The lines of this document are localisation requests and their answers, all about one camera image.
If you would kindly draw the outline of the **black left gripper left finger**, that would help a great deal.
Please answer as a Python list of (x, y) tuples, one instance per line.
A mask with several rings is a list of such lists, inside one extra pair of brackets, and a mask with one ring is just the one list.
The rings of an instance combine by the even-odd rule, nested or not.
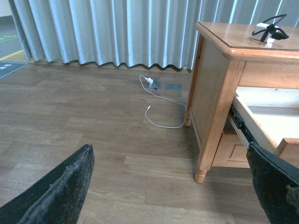
[(2, 224), (75, 224), (90, 186), (95, 155), (85, 144), (0, 208)]

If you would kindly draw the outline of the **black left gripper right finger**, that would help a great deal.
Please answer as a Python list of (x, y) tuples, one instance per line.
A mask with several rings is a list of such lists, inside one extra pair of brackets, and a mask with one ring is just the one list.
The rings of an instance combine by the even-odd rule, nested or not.
[(299, 169), (251, 142), (247, 159), (253, 186), (272, 224), (299, 222)]

